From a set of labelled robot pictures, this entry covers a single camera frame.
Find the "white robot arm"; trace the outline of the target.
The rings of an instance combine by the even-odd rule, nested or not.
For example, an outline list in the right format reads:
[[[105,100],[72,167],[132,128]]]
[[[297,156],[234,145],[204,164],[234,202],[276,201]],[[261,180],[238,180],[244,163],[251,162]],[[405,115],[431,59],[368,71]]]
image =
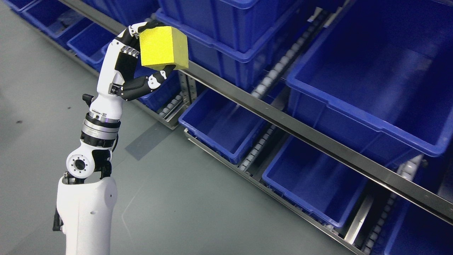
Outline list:
[[[117,201],[111,158],[119,127],[118,118],[87,113],[80,145],[66,159],[67,170],[58,182],[53,229],[65,234],[67,255],[110,254]]]

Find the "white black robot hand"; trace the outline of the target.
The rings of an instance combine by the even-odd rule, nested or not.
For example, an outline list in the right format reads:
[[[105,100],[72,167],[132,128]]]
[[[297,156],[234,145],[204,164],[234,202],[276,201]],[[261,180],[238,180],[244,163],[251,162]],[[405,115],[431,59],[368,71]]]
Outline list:
[[[134,77],[141,51],[139,39],[146,31],[163,26],[156,20],[133,24],[110,42],[97,83],[98,95],[88,102],[90,109],[84,124],[118,128],[124,102],[156,91],[171,76],[174,65],[166,65],[151,75]]]

